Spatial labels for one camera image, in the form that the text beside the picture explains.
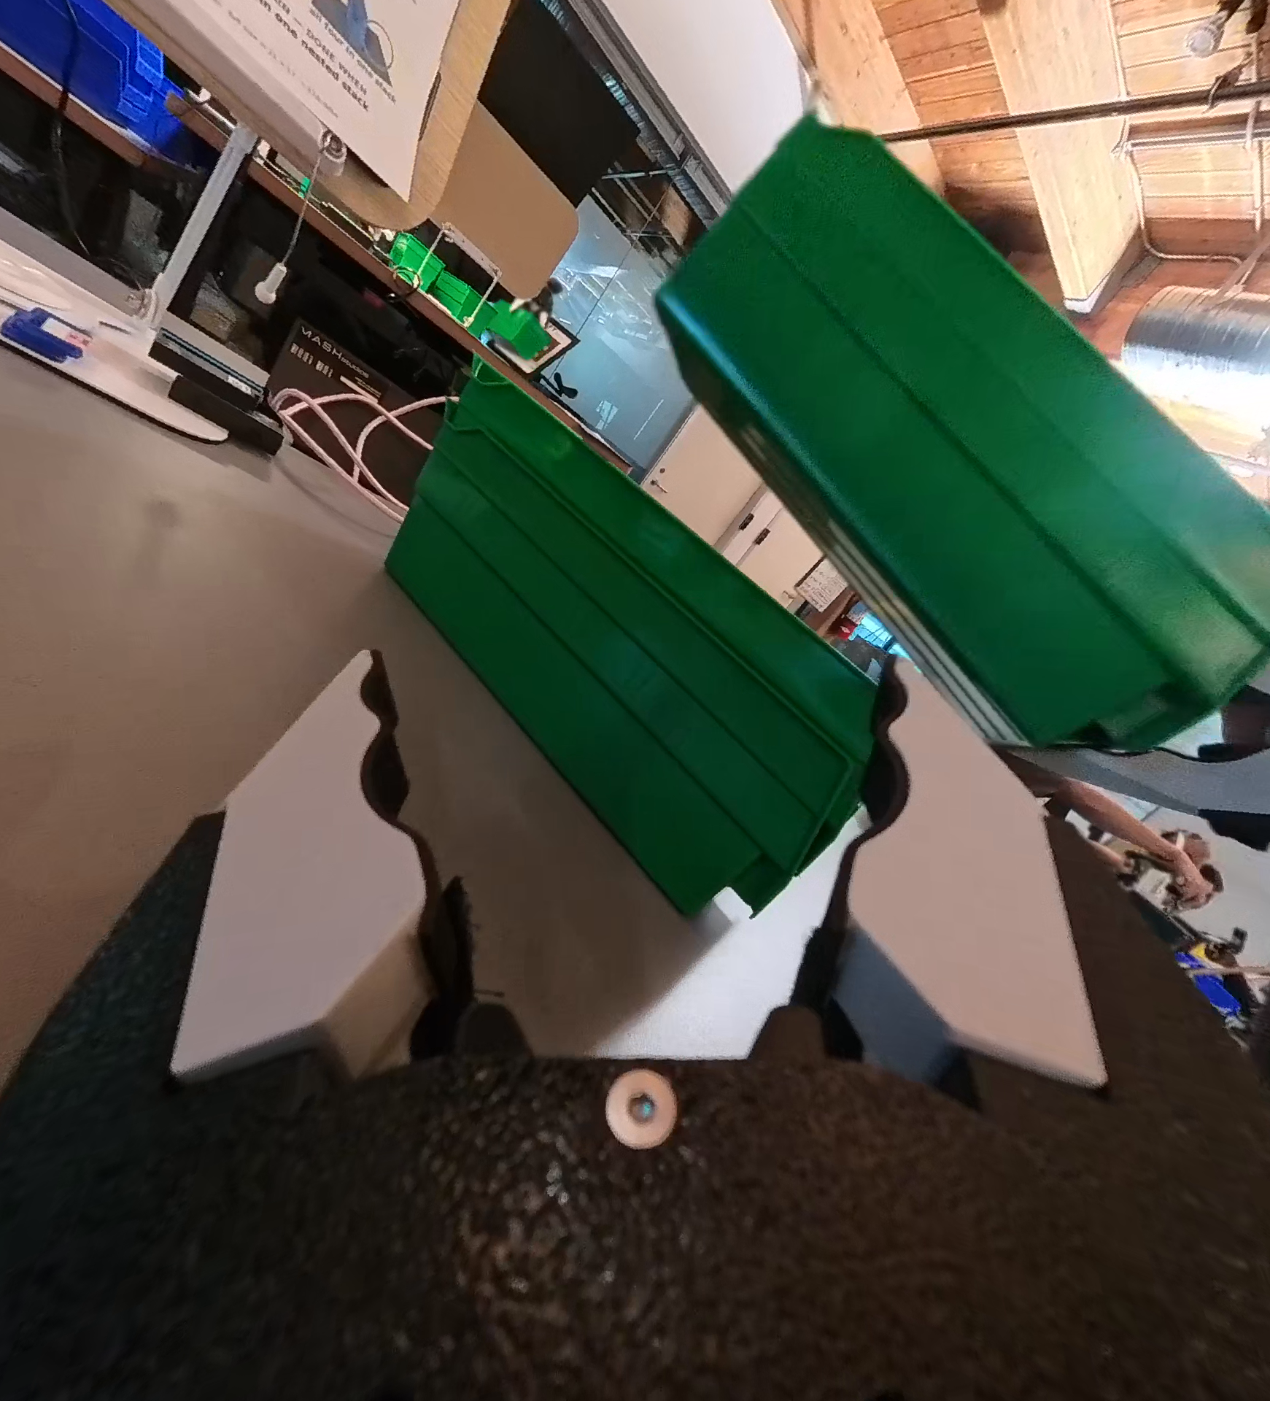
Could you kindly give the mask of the black cardboard box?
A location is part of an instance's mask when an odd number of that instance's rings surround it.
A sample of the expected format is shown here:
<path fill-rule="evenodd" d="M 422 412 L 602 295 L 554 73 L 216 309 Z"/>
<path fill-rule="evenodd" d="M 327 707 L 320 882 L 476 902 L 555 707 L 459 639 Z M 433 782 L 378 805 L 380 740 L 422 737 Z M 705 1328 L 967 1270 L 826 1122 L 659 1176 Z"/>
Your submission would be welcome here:
<path fill-rule="evenodd" d="M 302 318 L 294 318 L 289 325 L 266 381 L 264 397 L 269 403 L 286 390 L 296 390 L 315 400 L 361 396 L 371 404 L 399 412 L 443 394 L 441 388 L 430 385 L 414 390 L 396 384 Z M 362 461 L 378 479 L 418 476 L 443 420 L 443 406 L 430 406 L 405 416 L 411 429 L 408 437 L 381 425 L 361 447 Z"/>

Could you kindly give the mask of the brown cardboard panel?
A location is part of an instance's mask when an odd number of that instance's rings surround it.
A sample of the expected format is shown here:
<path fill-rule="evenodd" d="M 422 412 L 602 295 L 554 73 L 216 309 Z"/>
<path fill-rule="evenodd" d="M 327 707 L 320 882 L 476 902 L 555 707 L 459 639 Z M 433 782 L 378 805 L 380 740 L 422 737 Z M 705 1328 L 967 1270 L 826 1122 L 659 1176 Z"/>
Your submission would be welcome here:
<path fill-rule="evenodd" d="M 476 104 L 433 221 L 498 273 L 517 299 L 535 299 L 577 234 L 574 205 L 495 117 Z"/>

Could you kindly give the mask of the framed fiducial tag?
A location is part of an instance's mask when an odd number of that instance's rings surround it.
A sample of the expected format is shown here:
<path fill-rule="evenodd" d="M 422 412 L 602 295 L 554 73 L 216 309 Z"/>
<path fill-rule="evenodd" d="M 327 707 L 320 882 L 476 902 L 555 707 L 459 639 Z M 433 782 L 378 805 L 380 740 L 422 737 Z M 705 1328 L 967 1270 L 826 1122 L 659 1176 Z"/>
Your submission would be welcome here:
<path fill-rule="evenodd" d="M 558 319 L 551 318 L 547 324 L 533 319 L 528 330 L 519 333 L 517 341 L 507 341 L 494 334 L 491 349 L 494 349 L 520 378 L 535 382 L 541 375 L 554 368 L 567 352 L 574 349 L 577 343 L 577 334 L 570 333 Z"/>

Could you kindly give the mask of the instruction poster board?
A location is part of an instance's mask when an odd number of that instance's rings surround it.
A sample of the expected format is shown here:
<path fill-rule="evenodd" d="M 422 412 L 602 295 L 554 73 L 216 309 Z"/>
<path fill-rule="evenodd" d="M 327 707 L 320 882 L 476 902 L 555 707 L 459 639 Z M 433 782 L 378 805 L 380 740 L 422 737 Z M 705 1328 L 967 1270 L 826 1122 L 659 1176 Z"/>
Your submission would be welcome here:
<path fill-rule="evenodd" d="M 114 2 L 368 224 L 435 214 L 510 3 Z"/>

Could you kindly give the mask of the black wall screen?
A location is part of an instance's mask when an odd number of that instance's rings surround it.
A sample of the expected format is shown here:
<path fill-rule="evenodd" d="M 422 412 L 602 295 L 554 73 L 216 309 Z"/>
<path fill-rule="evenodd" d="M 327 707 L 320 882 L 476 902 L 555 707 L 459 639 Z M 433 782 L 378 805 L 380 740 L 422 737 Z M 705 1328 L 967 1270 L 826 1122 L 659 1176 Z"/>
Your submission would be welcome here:
<path fill-rule="evenodd" d="M 637 147 L 636 122 L 538 2 L 509 5 L 479 104 L 573 207 Z"/>

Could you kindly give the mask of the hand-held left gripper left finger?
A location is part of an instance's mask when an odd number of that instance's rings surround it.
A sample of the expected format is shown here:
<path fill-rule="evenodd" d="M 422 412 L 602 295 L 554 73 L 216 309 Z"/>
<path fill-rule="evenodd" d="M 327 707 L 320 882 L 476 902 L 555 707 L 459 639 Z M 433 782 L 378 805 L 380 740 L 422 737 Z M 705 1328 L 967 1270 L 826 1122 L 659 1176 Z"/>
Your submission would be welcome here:
<path fill-rule="evenodd" d="M 311 1054 L 345 1078 L 440 1050 L 474 994 L 472 927 L 406 822 L 383 658 L 364 650 L 226 797 L 169 1072 Z"/>

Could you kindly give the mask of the black flat box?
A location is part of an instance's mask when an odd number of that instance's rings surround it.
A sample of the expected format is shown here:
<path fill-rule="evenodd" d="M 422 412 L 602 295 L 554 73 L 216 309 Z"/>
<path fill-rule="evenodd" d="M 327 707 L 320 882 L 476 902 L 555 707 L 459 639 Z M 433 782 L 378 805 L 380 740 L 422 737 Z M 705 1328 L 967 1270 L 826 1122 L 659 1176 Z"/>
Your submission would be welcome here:
<path fill-rule="evenodd" d="M 226 439 L 267 457 L 275 457 L 286 434 L 273 412 L 261 412 L 238 401 L 234 393 L 222 394 L 201 381 L 175 376 L 168 400 L 223 429 Z"/>

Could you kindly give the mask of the small blue box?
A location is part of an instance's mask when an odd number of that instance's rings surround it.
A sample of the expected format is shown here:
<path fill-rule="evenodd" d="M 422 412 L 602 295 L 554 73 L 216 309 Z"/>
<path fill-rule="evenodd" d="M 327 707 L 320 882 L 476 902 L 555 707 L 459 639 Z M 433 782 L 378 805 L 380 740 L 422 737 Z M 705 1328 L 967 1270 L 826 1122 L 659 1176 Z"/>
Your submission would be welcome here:
<path fill-rule="evenodd" d="M 13 311 L 1 322 L 0 337 L 57 365 L 81 360 L 84 352 L 93 343 L 90 334 L 52 315 L 42 306 Z"/>

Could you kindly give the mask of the wooden workbench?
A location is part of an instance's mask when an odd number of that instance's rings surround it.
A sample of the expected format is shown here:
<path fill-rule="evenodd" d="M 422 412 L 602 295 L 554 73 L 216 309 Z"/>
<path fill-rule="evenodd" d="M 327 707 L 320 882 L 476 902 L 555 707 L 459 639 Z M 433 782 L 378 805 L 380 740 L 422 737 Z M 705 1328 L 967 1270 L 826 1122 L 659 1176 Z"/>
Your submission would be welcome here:
<path fill-rule="evenodd" d="M 168 314 L 260 371 L 270 369 L 294 318 L 414 390 L 450 387 L 472 357 L 484 359 L 610 464 L 633 473 L 538 382 L 408 287 L 348 215 L 305 198 L 275 153 L 253 155 L 236 176 Z"/>
<path fill-rule="evenodd" d="M 45 73 L 36 69 L 30 62 L 14 53 L 0 41 L 0 73 L 11 79 L 27 95 L 33 97 L 48 112 L 57 107 L 59 88 Z M 102 148 L 112 151 L 118 158 L 130 166 L 162 176 L 168 172 L 168 164 L 156 151 L 140 142 L 127 129 L 105 120 L 100 114 L 86 107 L 77 97 L 68 97 L 65 120 Z"/>

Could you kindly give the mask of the stack of blue bins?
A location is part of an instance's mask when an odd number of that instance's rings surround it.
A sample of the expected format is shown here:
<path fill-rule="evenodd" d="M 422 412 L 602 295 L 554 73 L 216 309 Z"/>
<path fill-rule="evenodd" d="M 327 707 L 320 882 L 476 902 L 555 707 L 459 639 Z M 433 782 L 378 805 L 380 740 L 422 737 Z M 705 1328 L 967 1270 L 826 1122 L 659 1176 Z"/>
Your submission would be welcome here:
<path fill-rule="evenodd" d="M 187 131 L 162 51 L 102 2 L 0 2 L 0 43 L 141 145 L 168 155 Z"/>

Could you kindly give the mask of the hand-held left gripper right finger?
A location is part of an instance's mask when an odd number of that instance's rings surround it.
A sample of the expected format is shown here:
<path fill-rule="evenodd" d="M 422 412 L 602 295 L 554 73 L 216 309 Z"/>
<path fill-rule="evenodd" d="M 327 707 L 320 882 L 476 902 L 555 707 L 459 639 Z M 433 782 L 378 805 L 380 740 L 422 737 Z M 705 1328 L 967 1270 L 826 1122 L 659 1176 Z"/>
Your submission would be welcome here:
<path fill-rule="evenodd" d="M 908 662 L 883 658 L 861 785 L 798 969 L 832 1056 L 939 1085 L 958 1057 L 1100 1092 L 1098 1046 L 1035 801 Z"/>

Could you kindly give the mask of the metal air duct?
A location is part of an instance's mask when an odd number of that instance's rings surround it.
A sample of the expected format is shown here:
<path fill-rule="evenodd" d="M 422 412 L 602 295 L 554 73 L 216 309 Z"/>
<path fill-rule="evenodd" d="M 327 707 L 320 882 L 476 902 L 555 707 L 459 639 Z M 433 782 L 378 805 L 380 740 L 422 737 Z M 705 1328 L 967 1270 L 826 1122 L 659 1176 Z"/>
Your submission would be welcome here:
<path fill-rule="evenodd" d="M 1166 287 L 1132 319 L 1120 363 L 1130 372 L 1270 378 L 1270 295 Z"/>

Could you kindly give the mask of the green bins clear case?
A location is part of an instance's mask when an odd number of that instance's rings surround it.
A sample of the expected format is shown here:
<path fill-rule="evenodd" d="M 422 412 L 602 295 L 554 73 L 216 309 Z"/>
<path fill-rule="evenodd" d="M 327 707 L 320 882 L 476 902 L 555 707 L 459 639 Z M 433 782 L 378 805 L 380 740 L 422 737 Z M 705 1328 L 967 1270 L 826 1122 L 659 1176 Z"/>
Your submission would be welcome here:
<path fill-rule="evenodd" d="M 493 259 L 447 223 L 394 234 L 386 262 L 411 289 L 434 296 L 438 296 L 434 289 L 446 283 L 462 283 L 487 296 L 503 281 Z"/>

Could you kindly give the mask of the white door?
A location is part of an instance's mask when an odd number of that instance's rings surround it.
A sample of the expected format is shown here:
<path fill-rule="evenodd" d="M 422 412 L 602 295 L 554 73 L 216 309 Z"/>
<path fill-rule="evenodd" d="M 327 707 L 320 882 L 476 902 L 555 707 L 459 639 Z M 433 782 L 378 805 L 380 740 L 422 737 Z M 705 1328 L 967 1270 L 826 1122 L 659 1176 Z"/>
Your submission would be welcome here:
<path fill-rule="evenodd" d="M 763 494 L 763 483 L 712 416 L 694 409 L 653 463 L 643 492 L 693 535 L 721 548 Z"/>
<path fill-rule="evenodd" d="M 800 581 L 822 559 L 795 517 L 763 485 L 734 513 L 715 549 L 792 614 L 804 606 Z"/>

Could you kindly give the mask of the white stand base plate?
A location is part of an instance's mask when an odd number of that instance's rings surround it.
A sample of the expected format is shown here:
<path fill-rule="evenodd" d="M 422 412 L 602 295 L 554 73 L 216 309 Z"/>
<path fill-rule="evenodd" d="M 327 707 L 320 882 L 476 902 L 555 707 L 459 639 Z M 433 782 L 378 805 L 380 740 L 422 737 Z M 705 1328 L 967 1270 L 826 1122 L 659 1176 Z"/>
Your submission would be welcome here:
<path fill-rule="evenodd" d="M 172 400 L 179 374 L 153 359 L 168 330 L 169 306 L 203 249 L 236 176 L 254 155 L 251 131 L 232 132 L 210 169 L 163 268 L 144 287 L 112 274 L 105 255 L 71 251 L 58 239 L 0 208 L 0 347 L 193 442 L 217 445 L 223 428 Z M 4 333 L 20 311 L 45 311 L 54 330 L 70 333 L 77 356 L 48 357 Z"/>

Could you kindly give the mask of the small green bin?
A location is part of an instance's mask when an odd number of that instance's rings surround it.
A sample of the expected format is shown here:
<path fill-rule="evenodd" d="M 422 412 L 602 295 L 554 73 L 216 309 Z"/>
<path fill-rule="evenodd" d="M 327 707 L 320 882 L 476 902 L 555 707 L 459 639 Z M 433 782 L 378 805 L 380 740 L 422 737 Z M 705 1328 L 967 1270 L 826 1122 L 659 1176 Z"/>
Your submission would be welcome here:
<path fill-rule="evenodd" d="M 438 271 L 428 296 L 472 337 L 503 341 L 522 360 L 536 360 L 551 346 L 551 334 L 528 303 L 487 302 L 478 290 L 450 271 Z"/>

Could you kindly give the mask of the green plastic bin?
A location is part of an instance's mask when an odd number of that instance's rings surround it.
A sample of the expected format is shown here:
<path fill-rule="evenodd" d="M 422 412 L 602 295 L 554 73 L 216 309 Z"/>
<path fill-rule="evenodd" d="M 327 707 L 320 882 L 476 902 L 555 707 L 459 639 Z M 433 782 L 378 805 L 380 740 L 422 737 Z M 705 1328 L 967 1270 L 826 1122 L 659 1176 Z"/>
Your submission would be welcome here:
<path fill-rule="evenodd" d="M 1270 511 L 867 132 L 803 116 L 655 296 L 678 374 L 987 740 L 1144 751 L 1270 665 Z"/>
<path fill-rule="evenodd" d="M 392 580 L 680 914 L 724 890 L 763 909 L 842 827 L 791 848 L 788 864 L 765 852 L 447 524 L 422 494 L 425 467 L 386 559 Z"/>
<path fill-rule="evenodd" d="M 569 431 L 454 401 L 421 478 L 453 529 L 778 863 L 857 807 L 874 691 L 788 609 Z"/>
<path fill-rule="evenodd" d="M 550 410 L 474 360 L 450 404 L 424 497 L 504 583 L 533 603 L 538 565 L 604 617 L 596 625 L 617 694 L 632 700 L 637 646 L 680 701 L 645 700 L 671 734 L 696 703 L 785 785 L 863 772 L 874 687 Z"/>

